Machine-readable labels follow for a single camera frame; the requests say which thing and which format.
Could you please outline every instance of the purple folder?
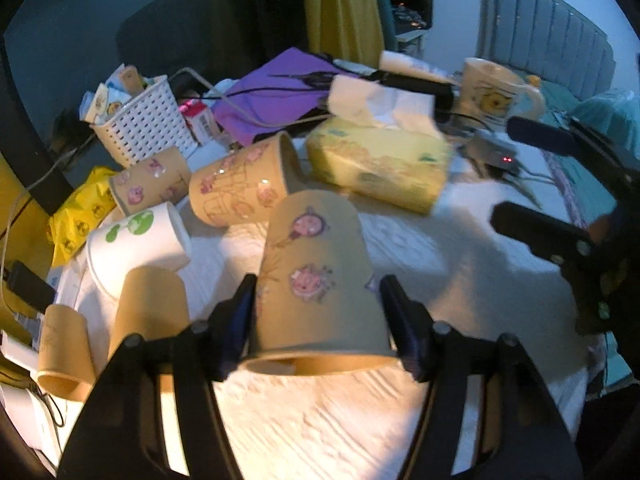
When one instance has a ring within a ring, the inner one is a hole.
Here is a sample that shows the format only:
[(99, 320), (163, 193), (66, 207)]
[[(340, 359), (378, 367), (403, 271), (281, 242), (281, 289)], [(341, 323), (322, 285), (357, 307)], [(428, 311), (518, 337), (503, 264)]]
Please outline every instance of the purple folder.
[[(284, 51), (278, 57), (254, 70), (233, 85), (226, 93), (251, 88), (308, 88), (302, 81), (289, 77), (270, 77), (273, 74), (304, 75), (311, 72), (344, 73), (337, 66), (306, 54), (295, 47)], [(328, 95), (328, 91), (318, 90), (295, 92), (287, 90), (262, 90), (230, 97), (252, 117), (269, 124), (289, 124), (318, 106), (318, 101)], [(218, 101), (213, 107), (216, 121), (243, 146), (248, 146), (258, 134), (276, 132), (279, 127), (258, 126), (248, 121), (229, 103)]]

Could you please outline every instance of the cup with pink cartoon print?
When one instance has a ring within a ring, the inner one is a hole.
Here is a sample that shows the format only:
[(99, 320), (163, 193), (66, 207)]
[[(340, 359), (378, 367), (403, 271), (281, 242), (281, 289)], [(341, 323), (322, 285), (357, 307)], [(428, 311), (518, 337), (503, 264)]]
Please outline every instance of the cup with pink cartoon print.
[(198, 170), (189, 186), (191, 208), (214, 227), (268, 220), (287, 195), (306, 189), (286, 132), (231, 153)]
[(111, 194), (125, 216), (149, 207), (177, 204), (189, 191), (191, 170), (175, 146), (141, 160), (109, 179)]
[(309, 376), (395, 360), (358, 212), (329, 191), (290, 195), (271, 215), (242, 367)]

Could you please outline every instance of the kraft paper cup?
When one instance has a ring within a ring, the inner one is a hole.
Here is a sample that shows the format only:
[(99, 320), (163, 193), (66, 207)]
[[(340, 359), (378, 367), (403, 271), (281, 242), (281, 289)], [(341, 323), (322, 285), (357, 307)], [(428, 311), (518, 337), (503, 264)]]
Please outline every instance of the kraft paper cup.
[(84, 402), (95, 383), (86, 319), (69, 306), (47, 307), (40, 336), (36, 382), (61, 399)]
[(226, 227), (268, 220), (284, 197), (305, 188), (293, 143), (279, 132), (198, 170), (191, 179), (189, 199), (204, 223)]
[[(145, 340), (179, 334), (190, 323), (187, 293), (175, 272), (144, 266), (130, 270), (124, 281), (111, 330), (109, 358), (127, 335)], [(173, 391), (172, 377), (161, 376), (161, 391)]]
[(109, 189), (125, 216), (162, 202), (177, 204), (189, 192), (191, 170), (175, 146), (109, 179)]
[(170, 202), (92, 231), (86, 247), (94, 282), (115, 300), (131, 269), (154, 265), (178, 270), (191, 260), (191, 239)]
[(396, 359), (358, 213), (332, 192), (306, 190), (271, 215), (242, 366), (324, 375)]

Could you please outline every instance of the bed headboard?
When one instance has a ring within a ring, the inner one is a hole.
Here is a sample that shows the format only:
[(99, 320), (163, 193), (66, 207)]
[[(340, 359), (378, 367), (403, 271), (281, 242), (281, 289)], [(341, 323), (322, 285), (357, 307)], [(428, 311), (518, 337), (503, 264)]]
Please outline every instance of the bed headboard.
[(562, 0), (482, 0), (477, 56), (581, 100), (608, 90), (616, 67), (607, 35)]

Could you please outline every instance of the plastic basket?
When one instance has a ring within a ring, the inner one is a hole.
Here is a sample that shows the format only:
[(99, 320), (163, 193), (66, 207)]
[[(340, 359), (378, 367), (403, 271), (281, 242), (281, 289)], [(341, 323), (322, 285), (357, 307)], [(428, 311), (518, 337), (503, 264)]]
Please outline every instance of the plastic basket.
[(160, 76), (142, 94), (122, 107), (108, 122), (92, 129), (104, 147), (124, 168), (177, 146), (185, 158), (198, 147), (171, 92)]

